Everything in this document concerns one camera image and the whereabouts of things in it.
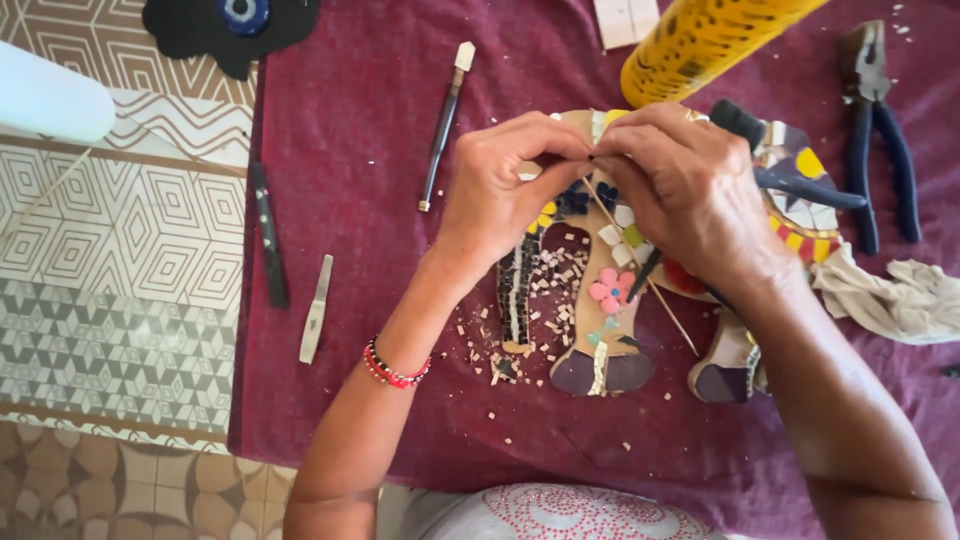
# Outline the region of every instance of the beaded bracelet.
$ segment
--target beaded bracelet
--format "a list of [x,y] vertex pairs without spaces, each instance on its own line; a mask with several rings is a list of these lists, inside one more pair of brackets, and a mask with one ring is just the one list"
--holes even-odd
[[371,338],[370,343],[367,345],[367,348],[364,349],[364,359],[367,362],[367,368],[373,374],[374,378],[383,382],[384,384],[390,384],[396,388],[407,388],[409,386],[416,386],[423,380],[423,377],[426,376],[427,372],[430,371],[430,357],[427,358],[426,363],[423,364],[423,367],[415,374],[410,377],[405,377],[399,373],[394,372],[392,369],[387,367],[387,364],[380,359],[376,354],[376,347],[374,342],[376,341],[376,335]]

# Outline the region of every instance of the yellow container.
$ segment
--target yellow container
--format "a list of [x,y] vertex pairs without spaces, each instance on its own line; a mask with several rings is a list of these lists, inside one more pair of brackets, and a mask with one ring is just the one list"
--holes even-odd
[[623,64],[634,107],[680,101],[827,0],[675,0]]

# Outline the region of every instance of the white rag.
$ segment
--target white rag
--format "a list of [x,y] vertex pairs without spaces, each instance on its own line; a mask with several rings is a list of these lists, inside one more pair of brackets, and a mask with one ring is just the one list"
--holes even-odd
[[833,318],[853,317],[863,328],[910,345],[960,339],[960,280],[943,268],[916,260],[892,260],[893,281],[871,276],[856,266],[844,243],[811,267],[813,288],[824,291]]

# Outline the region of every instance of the blue-handled pliers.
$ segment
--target blue-handled pliers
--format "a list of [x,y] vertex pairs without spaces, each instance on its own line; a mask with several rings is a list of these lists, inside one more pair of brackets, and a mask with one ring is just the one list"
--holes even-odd
[[867,181],[867,156],[873,127],[880,132],[893,164],[897,225],[903,238],[912,244],[920,242],[922,238],[917,213],[917,183],[913,174],[913,160],[900,125],[884,101],[890,90],[890,80],[885,73],[883,21],[865,22],[840,37],[837,43],[840,77],[845,95],[852,100],[855,117],[847,154],[847,189],[867,200],[867,205],[854,210],[853,215],[860,235],[860,250],[873,256],[880,247]]

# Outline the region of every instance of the red tablecloth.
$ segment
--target red tablecloth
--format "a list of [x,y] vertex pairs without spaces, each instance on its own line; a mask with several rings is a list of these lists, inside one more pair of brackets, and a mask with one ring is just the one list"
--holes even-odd
[[[946,0],[918,0],[892,16],[892,4],[834,0],[687,104],[708,110],[731,97],[760,117],[805,129],[843,184],[849,118],[834,39],[861,21],[885,19],[889,76],[900,80],[889,102],[913,150],[924,244],[900,243],[889,167],[877,142],[871,178],[882,251],[860,263],[882,273],[890,258],[917,258],[960,276],[960,11]],[[910,31],[898,35],[893,23]],[[258,233],[251,233],[229,433],[235,453],[296,466],[366,340],[402,294],[443,209],[439,198],[430,213],[416,210],[450,65],[467,39],[477,56],[451,139],[527,110],[626,107],[618,81],[630,51],[600,54],[589,0],[324,0],[316,32],[271,55],[260,80],[262,160],[292,301],[288,309],[269,306]],[[448,151],[439,188],[449,184],[450,165]],[[254,223],[248,220],[249,231]],[[854,238],[849,216],[841,224]],[[324,254],[334,256],[333,278],[322,348],[308,366],[297,356]],[[707,307],[667,300],[705,351],[716,325],[703,316]],[[488,277],[455,317],[469,322],[471,313],[494,305]],[[485,322],[488,330],[494,321]],[[956,508],[960,383],[937,368],[960,361],[957,346],[908,347],[841,326],[909,414]],[[450,355],[420,388],[393,481],[444,490],[581,482],[675,504],[727,531],[820,534],[773,402],[696,400],[685,381],[697,359],[653,297],[642,299],[636,335],[660,369],[639,391],[618,398],[573,398],[549,384],[489,386],[487,373],[475,375],[465,360],[468,339],[480,341],[479,327],[469,322],[468,335],[459,336],[451,325],[441,337],[438,351]],[[534,380],[546,380],[548,367],[539,354],[524,361]]]

